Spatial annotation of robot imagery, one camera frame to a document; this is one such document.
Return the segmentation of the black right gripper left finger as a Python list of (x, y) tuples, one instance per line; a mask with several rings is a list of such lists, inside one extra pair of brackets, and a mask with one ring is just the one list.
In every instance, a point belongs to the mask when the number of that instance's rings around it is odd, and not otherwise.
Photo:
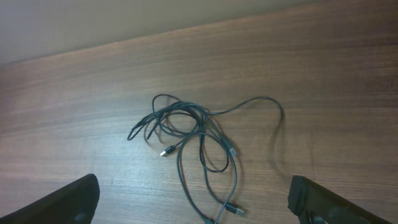
[(87, 174), (2, 217), (1, 224), (90, 224), (99, 199), (98, 179)]

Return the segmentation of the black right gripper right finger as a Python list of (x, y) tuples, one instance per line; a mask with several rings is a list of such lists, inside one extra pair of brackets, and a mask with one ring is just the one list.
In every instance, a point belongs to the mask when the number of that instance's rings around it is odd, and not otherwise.
[(301, 175), (292, 177), (288, 208), (301, 224), (390, 224)]

